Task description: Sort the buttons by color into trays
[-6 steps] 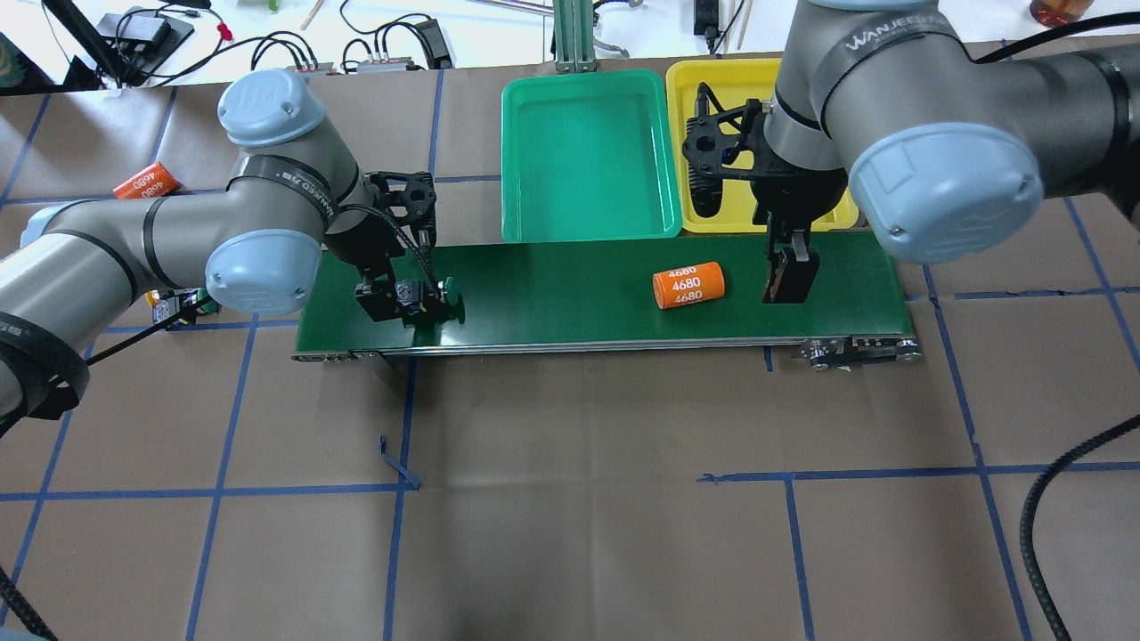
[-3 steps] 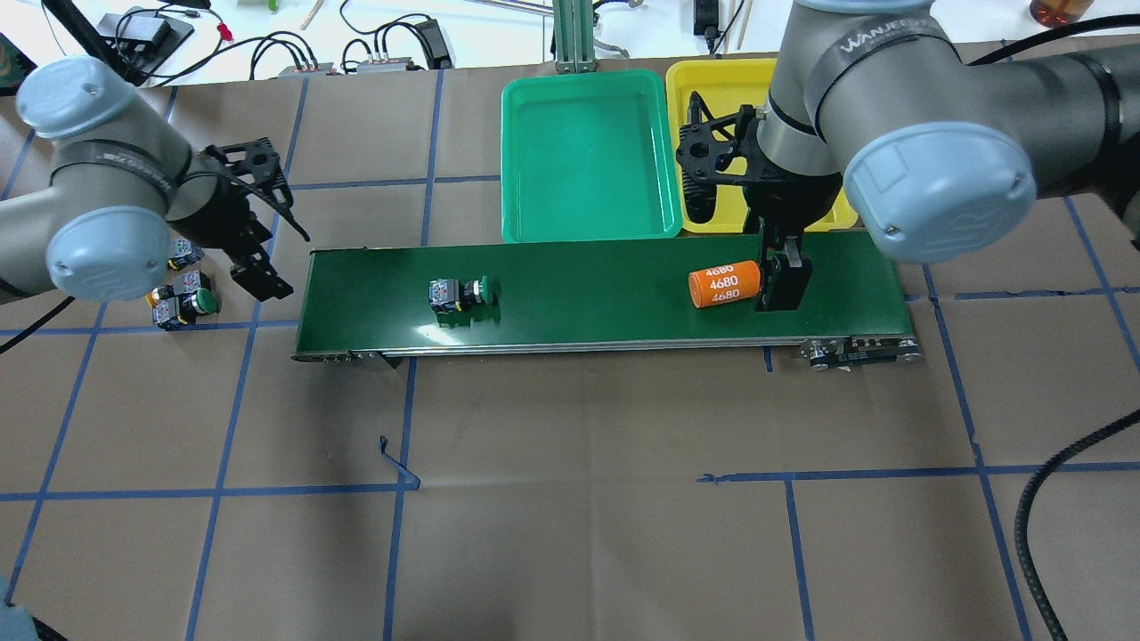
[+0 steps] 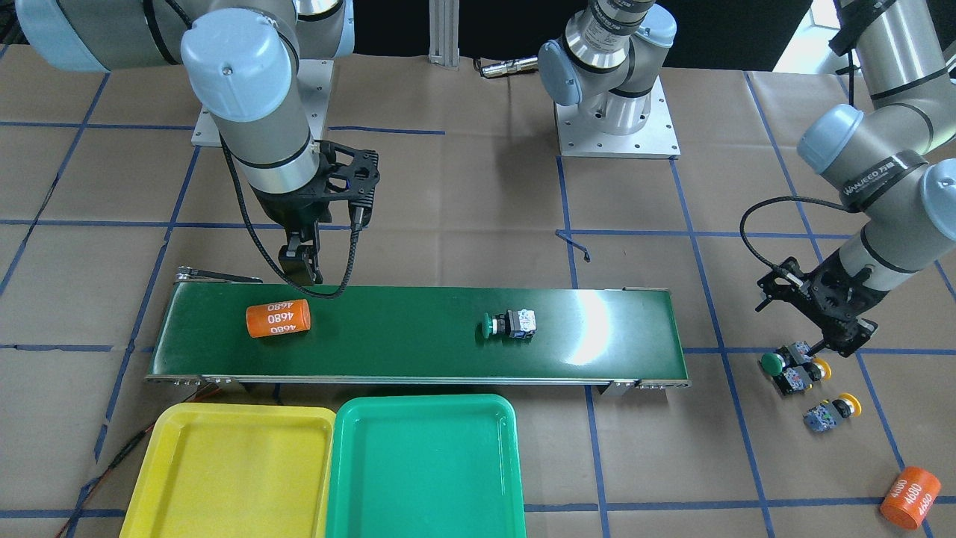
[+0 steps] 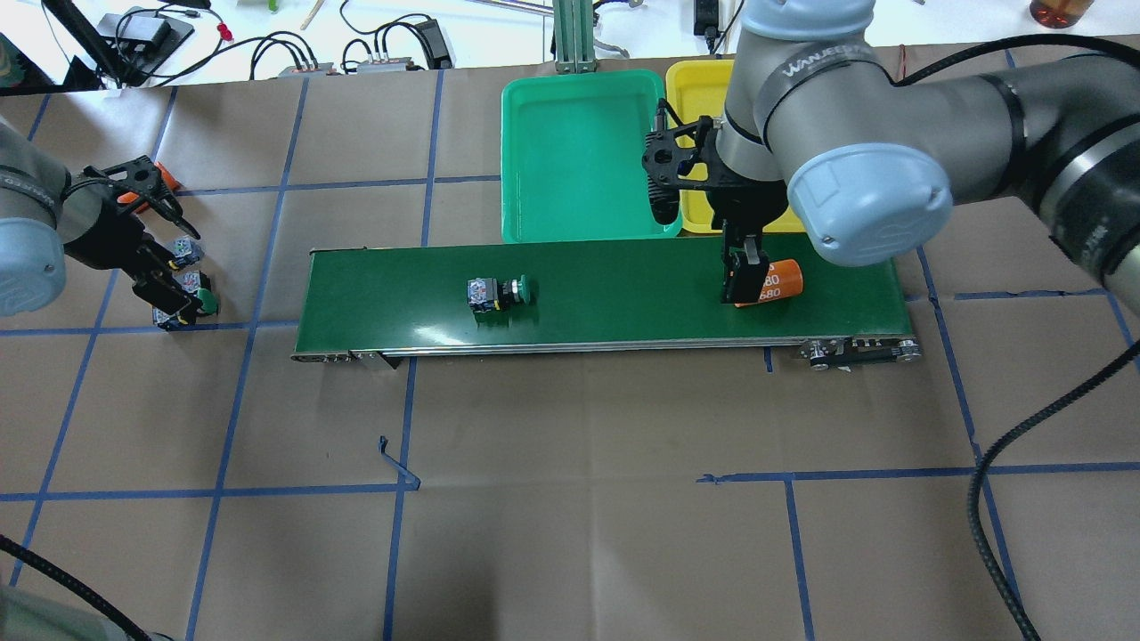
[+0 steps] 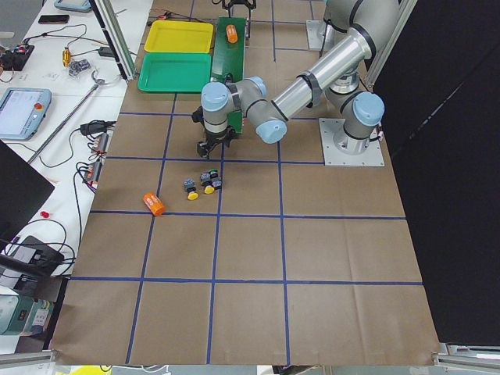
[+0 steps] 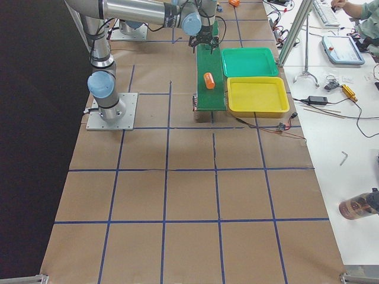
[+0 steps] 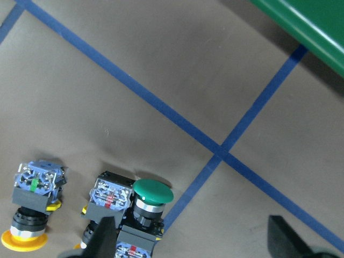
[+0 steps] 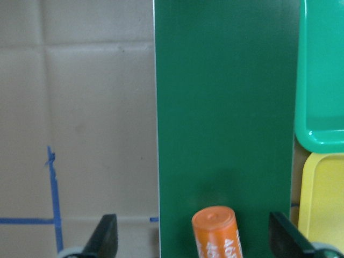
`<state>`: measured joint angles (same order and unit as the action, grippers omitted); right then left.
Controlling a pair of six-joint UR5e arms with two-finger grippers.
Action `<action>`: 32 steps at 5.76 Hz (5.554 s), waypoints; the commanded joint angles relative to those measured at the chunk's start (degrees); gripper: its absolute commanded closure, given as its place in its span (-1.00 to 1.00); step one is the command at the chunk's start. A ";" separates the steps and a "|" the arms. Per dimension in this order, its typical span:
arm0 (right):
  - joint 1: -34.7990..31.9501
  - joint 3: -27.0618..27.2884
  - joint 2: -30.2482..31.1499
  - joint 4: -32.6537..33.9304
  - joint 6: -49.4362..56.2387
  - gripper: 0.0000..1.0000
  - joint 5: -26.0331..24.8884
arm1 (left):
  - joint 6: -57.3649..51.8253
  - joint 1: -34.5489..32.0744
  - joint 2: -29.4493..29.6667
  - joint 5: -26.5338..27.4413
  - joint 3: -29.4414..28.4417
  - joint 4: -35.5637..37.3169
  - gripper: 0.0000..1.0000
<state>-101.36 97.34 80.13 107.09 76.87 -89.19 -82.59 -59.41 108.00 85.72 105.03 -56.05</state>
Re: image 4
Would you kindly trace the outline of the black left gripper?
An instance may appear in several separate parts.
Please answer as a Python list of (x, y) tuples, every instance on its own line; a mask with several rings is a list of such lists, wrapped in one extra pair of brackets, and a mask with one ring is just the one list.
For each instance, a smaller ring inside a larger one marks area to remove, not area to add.
[[(156, 164), (153, 159), (146, 159)], [(119, 206), (117, 188), (127, 188), (125, 182), (119, 181), (119, 178), (125, 177), (125, 171), (121, 169), (125, 163), (105, 169), (85, 167), (80, 175), (73, 175), (68, 187), (62, 190), (64, 206), (96, 206), (93, 222), (81, 224), (78, 238), (64, 244), (65, 252), (93, 269), (125, 271), (132, 276), (132, 292), (136, 297), (166, 315), (176, 315), (192, 303), (192, 293), (178, 279), (189, 267), (182, 271), (174, 271), (170, 267), (170, 250), (158, 244), (139, 219), (138, 212), (142, 208)], [(154, 208), (148, 210), (166, 220)], [(202, 240), (199, 232), (187, 222), (184, 213), (176, 216), (172, 222), (166, 222), (174, 224), (186, 236)]]

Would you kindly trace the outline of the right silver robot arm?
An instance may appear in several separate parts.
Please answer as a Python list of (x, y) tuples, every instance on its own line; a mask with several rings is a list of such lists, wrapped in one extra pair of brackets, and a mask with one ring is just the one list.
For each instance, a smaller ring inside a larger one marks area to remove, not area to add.
[(871, 1), (750, 1), (720, 117), (668, 125), (642, 163), (659, 224), (705, 190), (724, 303), (754, 303), (762, 232), (787, 208), (819, 255), (881, 263), (953, 206), (1020, 198), (1072, 263), (1137, 309), (1137, 51), (1098, 36), (1007, 36), (889, 76)]

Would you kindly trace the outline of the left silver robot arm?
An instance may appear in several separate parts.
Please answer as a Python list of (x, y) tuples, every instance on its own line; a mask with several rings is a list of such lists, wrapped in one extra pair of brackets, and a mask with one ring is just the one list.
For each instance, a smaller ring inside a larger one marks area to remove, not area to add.
[(72, 175), (24, 135), (1, 129), (1, 305), (3, 316), (51, 305), (68, 258), (95, 271), (124, 271), (135, 297), (180, 328), (215, 315), (212, 281), (196, 271), (199, 232), (184, 218), (176, 179), (150, 159), (85, 167)]

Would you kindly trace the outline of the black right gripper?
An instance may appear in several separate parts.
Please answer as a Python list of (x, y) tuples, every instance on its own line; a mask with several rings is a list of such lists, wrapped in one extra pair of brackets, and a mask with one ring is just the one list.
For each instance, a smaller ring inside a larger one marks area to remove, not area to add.
[(679, 219), (679, 194), (701, 190), (712, 208), (714, 230), (720, 230), (724, 305), (758, 303), (769, 271), (762, 248), (762, 227), (785, 213), (785, 184), (746, 178), (728, 169), (716, 143), (720, 127), (701, 115), (681, 123), (666, 99), (656, 104), (653, 125), (645, 133), (640, 163), (648, 175), (648, 203), (657, 224)]

